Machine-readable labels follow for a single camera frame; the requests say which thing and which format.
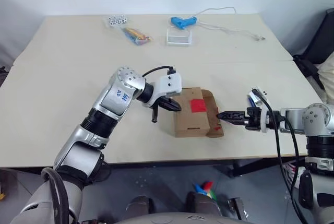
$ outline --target black cable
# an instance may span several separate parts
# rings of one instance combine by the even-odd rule
[[[45,181],[49,180],[55,224],[68,224],[68,197],[61,176],[52,168],[44,168],[41,175]]]
[[[307,222],[304,215],[302,214],[301,210],[298,207],[297,202],[294,200],[294,195],[293,195],[293,189],[294,186],[296,184],[297,181],[297,177],[298,177],[298,170],[299,170],[299,151],[298,151],[298,144],[297,144],[297,140],[296,140],[296,136],[295,136],[295,132],[294,129],[290,123],[290,121],[285,118],[285,122],[289,127],[290,133],[291,133],[291,137],[292,137],[292,141],[293,141],[293,146],[294,146],[294,150],[295,150],[295,157],[296,157],[296,162],[295,162],[295,171],[294,171],[294,175],[293,175],[293,179],[291,182],[291,187],[290,187],[290,197],[291,197],[291,203],[293,208],[296,210],[298,217],[301,219],[302,223]]]
[[[289,127],[290,133],[291,133],[291,137],[292,137],[292,141],[293,141],[293,146],[294,146],[294,150],[295,150],[295,156],[296,156],[296,165],[295,165],[295,171],[294,171],[294,175],[293,175],[293,180],[291,183],[291,187],[290,187],[290,191],[293,191],[293,188],[296,184],[297,181],[297,177],[298,177],[298,169],[299,169],[299,151],[298,151],[298,145],[297,145],[297,140],[296,140],[296,136],[294,134],[294,129],[290,123],[290,121],[285,118],[285,122]]]
[[[174,68],[172,66],[159,66],[159,67],[156,67],[156,68],[153,68],[152,70],[144,73],[142,75],[142,77],[145,77],[146,75],[150,74],[150,73],[153,73],[155,71],[158,71],[158,70],[161,70],[161,69],[169,69],[170,72],[174,71]]]
[[[284,183],[285,183],[285,185],[286,185],[286,187],[287,187],[287,189],[289,191],[292,206],[293,206],[293,208],[294,208],[294,210],[295,210],[295,212],[296,212],[299,220],[302,222],[302,224],[308,224],[307,221],[306,221],[306,219],[304,218],[303,214],[301,213],[301,211],[300,211],[297,203],[294,201],[293,188],[289,186],[287,177],[285,176],[285,173],[284,173],[283,162],[282,162],[282,157],[281,157],[280,141],[279,141],[279,136],[278,136],[278,128],[277,128],[277,123],[276,123],[275,115],[274,115],[274,113],[272,111],[272,108],[270,107],[270,105],[268,104],[268,102],[262,97],[262,95],[256,89],[253,89],[252,92],[257,97],[259,97],[259,99],[263,102],[263,104],[266,105],[266,107],[268,108],[268,111],[270,113],[270,117],[272,118],[272,121],[273,121],[274,132],[275,132],[275,137],[276,137],[277,157],[278,157],[278,160],[279,160],[279,167],[280,167],[280,170],[281,170],[281,174],[282,174]]]

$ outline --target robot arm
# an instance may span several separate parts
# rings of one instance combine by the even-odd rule
[[[266,106],[259,106],[247,108],[248,116],[244,111],[225,111],[217,117],[262,132],[274,129],[276,122],[282,133],[290,132],[288,120],[295,133],[304,134],[308,156],[300,178],[299,203],[312,212],[316,223],[334,223],[334,106],[315,103],[307,108],[283,108],[273,111],[275,121]]]
[[[110,134],[132,101],[137,99],[143,106],[152,108],[152,121],[156,122],[158,106],[169,111],[181,110],[176,101],[167,97],[180,93],[181,90],[181,76],[172,67],[159,82],[151,84],[129,67],[120,67],[113,74],[88,116],[75,128],[54,162],[53,168],[61,176],[67,192],[69,223],[77,222],[82,189],[98,173],[104,159],[101,149],[107,145]],[[11,224],[54,223],[57,213],[53,213],[53,209],[48,180],[31,196]]]

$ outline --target white table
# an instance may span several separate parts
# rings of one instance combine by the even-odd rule
[[[274,109],[320,102],[292,57],[258,15],[203,15],[205,22],[249,30],[266,37],[254,41],[193,27],[194,44],[165,45],[167,15],[130,16],[132,26],[153,37],[135,46],[118,30],[105,27],[103,16],[47,18],[17,58],[0,89],[2,154],[0,167],[50,166],[76,125],[121,65],[144,73],[173,65],[183,87],[213,92],[220,111],[245,110],[254,86],[268,93]],[[163,73],[153,73],[154,81]],[[274,157],[273,132],[251,132],[222,122],[224,137],[175,138],[171,112],[151,110],[134,101],[104,149],[109,163]],[[294,153],[290,135],[281,134],[283,155]],[[305,136],[297,137],[306,153]]]

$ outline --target cardboard box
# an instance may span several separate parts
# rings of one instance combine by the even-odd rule
[[[176,137],[221,137],[223,130],[217,105],[212,93],[199,87],[183,88],[179,96],[173,97],[181,108],[174,117]]]

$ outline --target blue glue gun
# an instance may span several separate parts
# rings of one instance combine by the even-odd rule
[[[180,19],[177,17],[171,18],[171,23],[175,25],[176,27],[178,27],[179,29],[185,29],[189,25],[196,24],[196,21],[197,21],[196,17],[192,17],[189,19]]]

